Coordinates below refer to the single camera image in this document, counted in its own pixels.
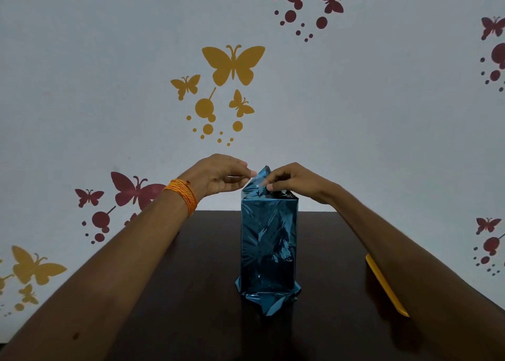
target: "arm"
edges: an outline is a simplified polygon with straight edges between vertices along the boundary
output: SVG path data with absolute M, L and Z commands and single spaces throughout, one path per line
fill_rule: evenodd
M 412 320 L 451 359 L 505 359 L 505 313 L 436 257 L 341 186 L 297 163 L 270 174 L 287 189 L 333 206 L 369 251 Z
M 200 160 L 179 179 L 197 198 L 242 188 L 254 172 L 225 155 Z M 25 323 L 0 360 L 101 360 L 188 217 L 166 190 L 74 273 Z

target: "white wall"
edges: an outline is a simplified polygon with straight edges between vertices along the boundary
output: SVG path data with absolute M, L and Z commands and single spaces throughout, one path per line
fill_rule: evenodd
M 505 206 L 505 78 L 484 83 L 505 36 L 480 39 L 481 18 L 504 15 L 502 1 L 342 0 L 344 13 L 326 15 L 323 1 L 303 0 L 281 27 L 286 0 L 0 0 L 0 276 L 16 264 L 12 245 L 64 265 L 47 285 L 31 283 L 43 302 L 138 213 L 116 208 L 105 241 L 90 243 L 93 213 L 115 205 L 111 171 L 167 183 L 220 152 L 256 170 L 298 161 L 339 182 L 505 307 L 505 252 L 476 267 L 505 223 L 475 235 L 477 217 Z M 194 105 L 215 87 L 201 49 L 228 44 L 266 51 L 249 86 L 218 87 L 215 131 L 201 140 Z M 179 101 L 170 80 L 195 74 L 198 93 Z M 236 89 L 255 109 L 239 133 Z M 75 188 L 105 193 L 78 208 Z M 239 206 L 234 193 L 199 209 Z M 301 198 L 300 210 L 330 209 Z M 16 311 L 23 285 L 5 283 L 2 342 L 36 308 Z

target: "dark wooden table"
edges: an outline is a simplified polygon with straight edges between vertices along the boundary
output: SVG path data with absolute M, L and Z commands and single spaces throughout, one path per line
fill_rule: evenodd
M 432 360 L 336 212 L 300 212 L 298 301 L 264 318 L 240 298 L 240 212 L 185 223 L 107 358 L 124 360 Z

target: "forearm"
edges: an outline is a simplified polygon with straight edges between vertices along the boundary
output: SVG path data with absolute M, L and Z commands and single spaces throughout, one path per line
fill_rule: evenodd
M 187 215 L 181 196 L 162 192 L 35 312 L 0 360 L 103 359 Z
M 342 187 L 326 198 L 355 232 L 411 318 L 457 359 L 505 359 L 505 315 Z

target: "blue metallic bag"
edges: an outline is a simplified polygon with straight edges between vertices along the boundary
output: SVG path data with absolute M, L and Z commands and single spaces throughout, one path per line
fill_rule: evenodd
M 266 166 L 242 190 L 241 296 L 270 316 L 301 290 L 294 280 L 298 198 L 289 191 L 259 187 L 270 173 Z

